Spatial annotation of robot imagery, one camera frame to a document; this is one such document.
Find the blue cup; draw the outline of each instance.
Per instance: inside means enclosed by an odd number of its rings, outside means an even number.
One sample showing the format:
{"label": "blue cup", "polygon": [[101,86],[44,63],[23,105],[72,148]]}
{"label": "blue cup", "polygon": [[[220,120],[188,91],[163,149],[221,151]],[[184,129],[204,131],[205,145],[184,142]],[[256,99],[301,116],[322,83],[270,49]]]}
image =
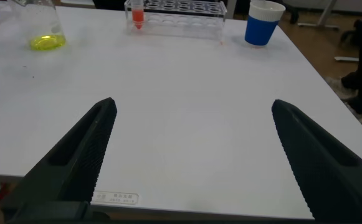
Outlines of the blue cup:
{"label": "blue cup", "polygon": [[285,10],[285,6],[276,2],[252,0],[245,41],[256,46],[267,45]]}

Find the white table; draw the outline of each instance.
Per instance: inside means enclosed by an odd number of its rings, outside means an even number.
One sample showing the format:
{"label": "white table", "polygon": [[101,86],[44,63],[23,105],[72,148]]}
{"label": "white table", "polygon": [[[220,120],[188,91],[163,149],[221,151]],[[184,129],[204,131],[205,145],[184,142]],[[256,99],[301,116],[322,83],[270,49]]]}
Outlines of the white table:
{"label": "white table", "polygon": [[220,45],[126,35],[123,12],[57,10],[61,49],[33,52],[13,21],[0,26],[1,177],[25,175],[108,96],[118,114],[95,190],[139,196],[113,206],[312,218],[272,119],[278,98],[362,157],[362,125],[279,28],[254,49],[246,21],[227,21]]}

